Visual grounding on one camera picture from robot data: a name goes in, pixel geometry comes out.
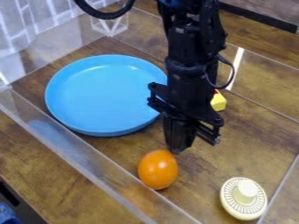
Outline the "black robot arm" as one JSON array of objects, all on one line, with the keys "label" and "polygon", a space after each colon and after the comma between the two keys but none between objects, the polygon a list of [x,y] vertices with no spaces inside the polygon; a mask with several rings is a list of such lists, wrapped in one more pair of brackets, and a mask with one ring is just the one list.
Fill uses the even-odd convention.
[{"label": "black robot arm", "polygon": [[151,83],[149,105],[162,113],[167,148],[178,154],[201,137],[221,140],[225,120],[211,106],[226,32],[219,0],[158,0],[169,40],[167,83]]}]

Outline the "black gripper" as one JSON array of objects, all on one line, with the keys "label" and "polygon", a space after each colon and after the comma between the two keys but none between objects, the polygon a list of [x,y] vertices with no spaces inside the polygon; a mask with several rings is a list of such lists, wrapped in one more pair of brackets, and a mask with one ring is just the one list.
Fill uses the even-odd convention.
[{"label": "black gripper", "polygon": [[171,58],[165,60],[167,84],[149,84],[149,106],[163,116],[163,133],[171,153],[193,146],[195,137],[211,145],[221,142],[225,120],[211,106],[217,89],[219,62],[186,66]]}]

